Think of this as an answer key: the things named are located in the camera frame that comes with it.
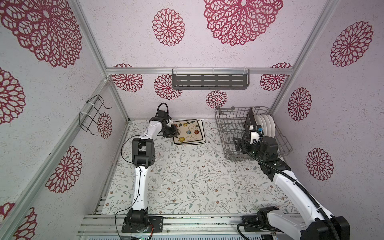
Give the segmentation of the black square plate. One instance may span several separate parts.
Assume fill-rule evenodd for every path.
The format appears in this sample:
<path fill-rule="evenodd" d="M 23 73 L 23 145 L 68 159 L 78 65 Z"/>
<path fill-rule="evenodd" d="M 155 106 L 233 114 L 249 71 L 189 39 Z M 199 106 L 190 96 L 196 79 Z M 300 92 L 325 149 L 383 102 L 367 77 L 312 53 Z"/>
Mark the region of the black square plate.
<path fill-rule="evenodd" d="M 246 132 L 249 130 L 258 130 L 252 107 L 249 107 L 246 120 L 244 123 L 244 128 Z M 251 143 L 253 143 L 253 141 L 256 140 L 255 134 L 256 132 L 248 133 L 247 138 L 250 140 Z"/>
<path fill-rule="evenodd" d="M 206 140 L 202 120 L 176 121 L 173 124 L 177 125 L 178 132 L 180 133 L 179 138 L 173 138 L 174 143 Z"/>

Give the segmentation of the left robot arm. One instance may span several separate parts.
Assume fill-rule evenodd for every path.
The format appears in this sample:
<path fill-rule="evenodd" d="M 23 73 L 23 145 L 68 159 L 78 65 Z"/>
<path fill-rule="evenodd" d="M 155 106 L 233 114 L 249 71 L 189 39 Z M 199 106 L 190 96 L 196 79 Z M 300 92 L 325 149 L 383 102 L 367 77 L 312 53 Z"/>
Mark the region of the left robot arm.
<path fill-rule="evenodd" d="M 135 188 L 133 202 L 126 209 L 127 215 L 123 221 L 122 233 L 143 233 L 148 229 L 154 231 L 149 218 L 148 177 L 156 161 L 154 137 L 158 134 L 162 134 L 164 138 L 177 135 L 177 129 L 168 110 L 157 110 L 156 115 L 150 119 L 146 131 L 129 138 L 132 141 L 132 157 L 125 161 L 135 167 Z"/>

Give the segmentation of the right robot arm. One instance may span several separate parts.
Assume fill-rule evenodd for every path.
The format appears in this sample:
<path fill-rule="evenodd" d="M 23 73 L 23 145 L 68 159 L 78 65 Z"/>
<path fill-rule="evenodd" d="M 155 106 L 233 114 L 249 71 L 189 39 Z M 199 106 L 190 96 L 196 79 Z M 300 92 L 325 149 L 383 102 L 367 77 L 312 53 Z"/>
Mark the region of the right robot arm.
<path fill-rule="evenodd" d="M 246 136 L 233 139 L 236 151 L 259 163 L 262 172 L 279 187 L 299 211 L 302 220 L 287 216 L 278 207 L 266 207 L 256 216 L 243 217 L 237 227 L 245 231 L 284 233 L 294 240 L 348 240 L 350 224 L 324 208 L 297 180 L 291 168 L 278 158 L 277 140 L 260 137 L 248 141 Z"/>

